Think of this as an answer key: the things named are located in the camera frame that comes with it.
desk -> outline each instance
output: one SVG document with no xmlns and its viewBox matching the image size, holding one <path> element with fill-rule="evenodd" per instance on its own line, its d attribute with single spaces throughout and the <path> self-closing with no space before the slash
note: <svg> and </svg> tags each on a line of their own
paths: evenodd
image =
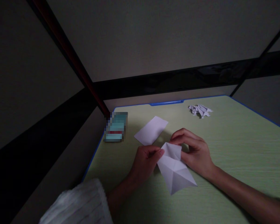
<svg viewBox="0 0 280 224">
<path fill-rule="evenodd" d="M 210 117 L 192 116 L 188 106 L 202 104 Z M 128 112 L 126 138 L 121 143 L 100 141 L 85 176 L 99 178 L 106 191 L 128 174 L 138 146 L 134 138 L 149 120 L 158 116 L 169 123 L 155 141 L 162 146 L 184 127 L 202 137 L 213 162 L 230 175 L 280 198 L 280 127 L 228 96 L 185 100 L 180 104 L 149 104 L 115 108 Z M 243 212 L 224 194 L 190 170 L 198 187 L 170 196 L 158 167 L 123 205 L 118 223 L 248 223 Z"/>
</svg>

green desk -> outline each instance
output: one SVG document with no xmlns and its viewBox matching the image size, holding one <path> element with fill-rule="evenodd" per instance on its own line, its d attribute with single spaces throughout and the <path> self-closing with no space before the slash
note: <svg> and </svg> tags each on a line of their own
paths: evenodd
<svg viewBox="0 0 280 224">
<path fill-rule="evenodd" d="M 188 106 L 202 104 L 210 117 L 192 116 Z M 213 162 L 244 183 L 280 198 L 280 127 L 228 96 L 185 100 L 180 104 L 149 104 L 115 108 L 128 112 L 126 138 L 121 143 L 103 139 L 85 180 L 99 178 L 106 191 L 128 174 L 138 146 L 134 135 L 154 116 L 169 123 L 155 141 L 162 146 L 184 127 L 202 137 Z M 158 167 L 123 205 L 118 223 L 248 223 L 243 212 L 223 193 L 190 170 L 198 187 L 170 196 Z"/>
</svg>

knit fabric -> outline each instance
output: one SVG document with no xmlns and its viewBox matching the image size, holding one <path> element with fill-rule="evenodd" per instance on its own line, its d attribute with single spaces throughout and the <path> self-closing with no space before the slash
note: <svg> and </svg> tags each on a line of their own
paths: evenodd
<svg viewBox="0 0 280 224">
<path fill-rule="evenodd" d="M 92 179 L 62 192 L 39 223 L 113 223 L 102 184 Z"/>
</svg>

blurred box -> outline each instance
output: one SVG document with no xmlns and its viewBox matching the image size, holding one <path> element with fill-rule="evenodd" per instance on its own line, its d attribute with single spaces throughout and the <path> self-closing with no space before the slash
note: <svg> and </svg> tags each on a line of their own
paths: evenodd
<svg viewBox="0 0 280 224">
<path fill-rule="evenodd" d="M 112 112 L 104 132 L 104 142 L 122 142 L 128 121 L 127 112 Z"/>
</svg>

folded paper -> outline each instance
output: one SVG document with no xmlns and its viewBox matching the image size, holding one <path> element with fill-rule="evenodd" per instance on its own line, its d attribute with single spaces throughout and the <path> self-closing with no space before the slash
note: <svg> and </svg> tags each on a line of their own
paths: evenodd
<svg viewBox="0 0 280 224">
<path fill-rule="evenodd" d="M 195 116 L 197 113 L 199 113 L 201 115 L 201 118 L 204 118 L 204 116 L 209 117 L 210 116 L 209 112 L 212 112 L 211 109 L 209 109 L 201 104 L 198 104 L 196 106 L 190 105 L 189 109 L 191 110 L 193 116 Z"/>
<path fill-rule="evenodd" d="M 134 137 L 143 145 L 152 145 L 165 129 L 168 121 L 155 116 Z"/>
<path fill-rule="evenodd" d="M 165 143 L 165 153 L 158 161 L 158 167 L 165 179 L 169 193 L 173 195 L 185 187 L 197 186 L 187 166 L 180 160 L 181 146 Z"/>
</svg>

